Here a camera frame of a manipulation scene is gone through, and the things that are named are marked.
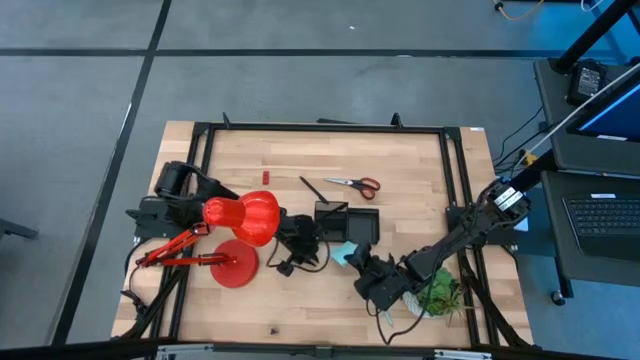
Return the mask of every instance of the desk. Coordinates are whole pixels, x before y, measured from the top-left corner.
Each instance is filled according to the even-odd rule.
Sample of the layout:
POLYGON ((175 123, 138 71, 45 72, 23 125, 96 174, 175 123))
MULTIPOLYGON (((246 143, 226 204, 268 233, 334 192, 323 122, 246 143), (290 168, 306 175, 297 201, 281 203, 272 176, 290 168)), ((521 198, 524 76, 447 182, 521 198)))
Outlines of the desk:
MULTIPOLYGON (((193 122, 168 122, 149 185, 167 161, 184 161, 189 150, 193 122)), ((461 129, 474 194, 494 178, 486 137, 482 129, 461 129)), ((462 190, 453 144, 448 144, 456 193, 462 190)), ((348 201, 354 207, 380 209, 381 239, 373 253, 396 258, 434 243, 446 234, 444 209, 448 204, 438 136, 426 134, 342 133, 302 131, 218 130, 215 132, 209 176, 239 194, 265 189, 273 192, 289 214, 313 214, 315 195, 298 179, 304 176, 328 200, 348 201), (269 185, 262 185, 263 170, 270 171, 269 185), (325 177, 369 176, 382 184, 372 201, 357 191, 322 181, 325 177)), ((194 254, 211 252, 221 242, 233 238, 228 229, 216 229, 201 239, 194 254)), ((132 261, 165 243, 152 239, 141 246, 132 261)), ((208 267, 193 266, 188 279, 178 338, 185 341, 331 344, 380 346, 375 320, 365 311, 365 302, 353 288, 357 273, 333 260, 317 274, 294 271, 287 278, 265 262, 272 241, 258 248, 260 268, 243 288, 227 289, 217 284, 208 267)), ((324 247, 320 247, 324 259, 324 247)), ((275 259, 287 256, 281 246, 275 259)), ((512 258, 499 247, 484 249, 492 297, 521 337, 531 341, 518 273, 512 258)), ((459 276, 455 257, 445 266, 459 276)), ((158 290, 162 268, 139 270, 133 290, 149 303, 158 290)), ((165 307, 161 335, 167 335, 173 297, 165 307)), ((402 301, 390 310, 393 328, 384 319, 383 331, 390 334, 407 328, 414 320, 402 301)), ((483 313, 476 310, 481 339, 486 342, 483 313)), ((128 330, 136 316, 131 300, 121 298, 112 330, 119 335, 128 330)), ((411 333, 397 337, 392 346, 468 347, 465 320, 425 319, 411 333)))

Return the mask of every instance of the monitor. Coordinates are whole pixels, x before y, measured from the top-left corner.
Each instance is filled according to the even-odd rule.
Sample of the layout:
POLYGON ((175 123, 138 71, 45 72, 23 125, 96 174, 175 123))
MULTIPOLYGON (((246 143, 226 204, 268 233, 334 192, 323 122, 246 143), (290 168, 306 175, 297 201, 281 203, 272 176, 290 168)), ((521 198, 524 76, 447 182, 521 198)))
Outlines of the monitor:
POLYGON ((640 141, 640 72, 601 96, 568 131, 604 140, 640 141))

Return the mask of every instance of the black container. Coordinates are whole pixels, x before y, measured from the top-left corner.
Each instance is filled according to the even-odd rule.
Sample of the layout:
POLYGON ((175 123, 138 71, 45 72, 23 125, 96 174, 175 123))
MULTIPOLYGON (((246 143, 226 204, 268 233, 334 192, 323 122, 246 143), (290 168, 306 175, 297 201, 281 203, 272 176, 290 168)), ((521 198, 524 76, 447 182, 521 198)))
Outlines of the black container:
POLYGON ((316 224, 322 229, 322 241, 375 245, 380 241, 378 209, 349 208, 348 203, 316 201, 316 224))

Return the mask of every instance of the scissors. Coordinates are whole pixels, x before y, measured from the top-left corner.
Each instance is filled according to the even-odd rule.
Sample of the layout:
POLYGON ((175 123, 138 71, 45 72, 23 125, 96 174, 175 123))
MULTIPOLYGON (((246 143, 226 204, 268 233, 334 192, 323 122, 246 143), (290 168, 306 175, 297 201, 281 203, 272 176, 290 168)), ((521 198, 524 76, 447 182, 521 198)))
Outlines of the scissors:
POLYGON ((371 200, 376 197, 376 191, 380 190, 380 183, 372 178, 362 178, 360 180, 328 178, 325 180, 358 189, 358 191, 360 191, 360 195, 367 200, 371 200))

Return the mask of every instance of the white cable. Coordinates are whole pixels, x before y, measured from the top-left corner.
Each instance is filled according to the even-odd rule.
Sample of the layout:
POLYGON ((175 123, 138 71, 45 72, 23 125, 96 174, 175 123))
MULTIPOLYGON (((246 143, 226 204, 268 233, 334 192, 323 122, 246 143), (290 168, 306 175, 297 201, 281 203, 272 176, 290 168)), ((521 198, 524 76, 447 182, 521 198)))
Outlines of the white cable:
MULTIPOLYGON (((585 107, 588 103, 590 103, 591 101, 593 101, 593 99, 597 98, 598 96, 600 96, 602 93, 604 93, 605 91, 607 91, 610 87, 612 87, 613 85, 615 85, 615 83, 617 83, 618 81, 620 81, 620 79, 624 79, 627 77, 627 75, 631 74, 632 72, 634 72, 636 69, 640 68, 640 63, 636 64, 636 66, 632 67, 631 69, 627 70, 627 72, 625 72, 624 74, 618 76, 618 78, 616 78, 615 80, 613 80, 612 82, 610 82, 607 86, 603 87, 602 90, 598 91, 595 95, 593 95, 592 97, 590 97, 587 101, 585 101, 584 103, 582 103, 582 105, 578 106, 577 109, 575 109, 571 114, 569 114, 569 116, 567 116, 564 120, 562 120, 560 122, 560 124, 558 124, 556 127, 553 128, 553 130, 551 130, 547 135, 545 135, 545 137, 542 138, 542 140, 538 141, 537 144, 535 144, 531 150, 528 151, 529 154, 533 153, 533 150, 535 150, 538 146, 540 146, 540 144, 542 144, 545 140, 547 140, 549 137, 551 137, 551 135, 553 135, 556 131, 558 131, 562 125, 564 125, 567 121, 571 120, 571 118, 573 117, 573 115, 575 115, 578 111, 582 110, 583 107, 585 107)), ((527 154, 525 153, 524 156, 522 158, 520 158, 520 160, 518 160, 516 162, 516 164, 520 164, 522 163, 522 160, 524 160, 524 158, 527 157, 527 154)))
POLYGON ((604 0, 600 0, 600 1, 598 1, 595 5, 593 5, 592 7, 588 8, 588 9, 585 9, 585 8, 584 8, 584 0, 580 0, 580 9, 582 9, 582 11, 584 11, 584 12, 590 12, 590 11, 593 11, 593 9, 595 9, 595 8, 596 8, 596 6, 600 5, 603 1, 604 1, 604 0))

